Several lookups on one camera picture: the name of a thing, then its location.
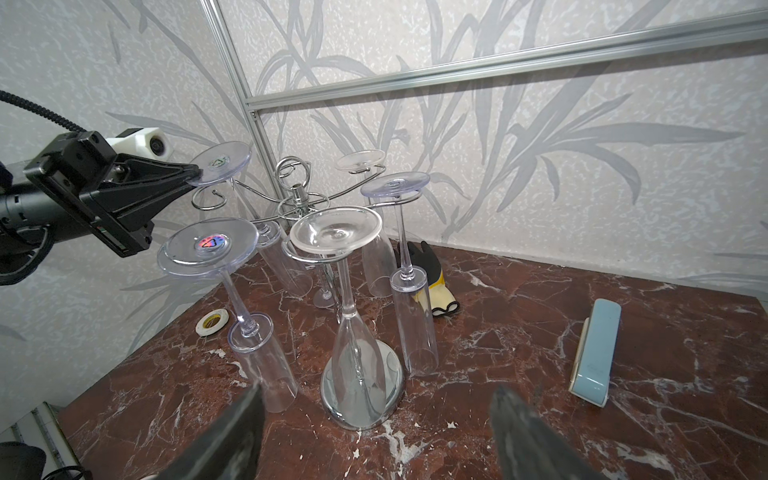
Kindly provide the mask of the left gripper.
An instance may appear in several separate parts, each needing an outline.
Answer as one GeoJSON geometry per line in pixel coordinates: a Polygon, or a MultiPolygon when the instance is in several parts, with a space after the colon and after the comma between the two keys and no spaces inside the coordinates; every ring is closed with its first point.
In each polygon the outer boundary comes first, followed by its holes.
{"type": "Polygon", "coordinates": [[[149,248],[152,219],[201,174],[195,164],[117,152],[96,131],[57,136],[23,168],[53,203],[43,224],[63,230],[61,241],[91,234],[121,257],[149,248]]]}

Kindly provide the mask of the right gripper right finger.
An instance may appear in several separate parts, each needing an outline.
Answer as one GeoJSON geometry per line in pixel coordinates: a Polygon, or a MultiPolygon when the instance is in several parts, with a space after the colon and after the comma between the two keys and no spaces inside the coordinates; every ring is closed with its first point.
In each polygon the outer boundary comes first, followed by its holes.
{"type": "Polygon", "coordinates": [[[504,479],[601,479],[511,388],[490,401],[490,425],[504,479]]]}

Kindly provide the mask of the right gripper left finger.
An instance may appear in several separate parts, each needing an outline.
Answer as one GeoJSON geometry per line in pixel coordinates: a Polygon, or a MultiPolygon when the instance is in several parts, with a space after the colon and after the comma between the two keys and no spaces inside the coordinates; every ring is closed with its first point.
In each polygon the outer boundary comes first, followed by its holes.
{"type": "Polygon", "coordinates": [[[251,386],[156,479],[254,479],[265,422],[263,388],[251,386]]]}

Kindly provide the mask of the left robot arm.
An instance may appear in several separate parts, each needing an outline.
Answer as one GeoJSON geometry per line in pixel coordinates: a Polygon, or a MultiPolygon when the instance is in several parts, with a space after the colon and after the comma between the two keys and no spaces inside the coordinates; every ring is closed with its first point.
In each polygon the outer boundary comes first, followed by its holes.
{"type": "Polygon", "coordinates": [[[159,128],[107,138],[9,92],[1,100],[65,130],[32,160],[1,168],[2,285],[25,280],[60,242],[93,236],[122,258],[148,249],[154,217],[202,175],[171,161],[159,128]]]}

